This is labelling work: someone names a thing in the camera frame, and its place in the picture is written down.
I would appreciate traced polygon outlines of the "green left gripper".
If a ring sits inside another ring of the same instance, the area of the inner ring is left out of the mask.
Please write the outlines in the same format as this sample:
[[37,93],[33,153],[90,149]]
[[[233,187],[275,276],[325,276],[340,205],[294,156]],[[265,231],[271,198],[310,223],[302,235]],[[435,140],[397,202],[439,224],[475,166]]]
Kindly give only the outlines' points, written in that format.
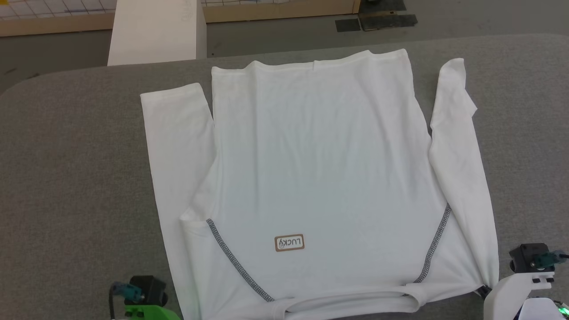
[[175,312],[164,307],[168,302],[167,293],[158,294],[158,304],[128,299],[134,297],[134,294],[124,293],[124,316],[127,320],[180,320]]

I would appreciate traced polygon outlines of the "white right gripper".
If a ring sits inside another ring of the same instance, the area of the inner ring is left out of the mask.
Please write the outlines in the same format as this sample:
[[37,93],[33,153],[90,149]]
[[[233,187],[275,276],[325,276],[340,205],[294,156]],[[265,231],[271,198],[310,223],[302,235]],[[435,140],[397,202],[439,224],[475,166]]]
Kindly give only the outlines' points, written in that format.
[[477,294],[484,300],[484,320],[513,320],[533,290],[551,289],[555,272],[515,273],[495,288],[482,285]]

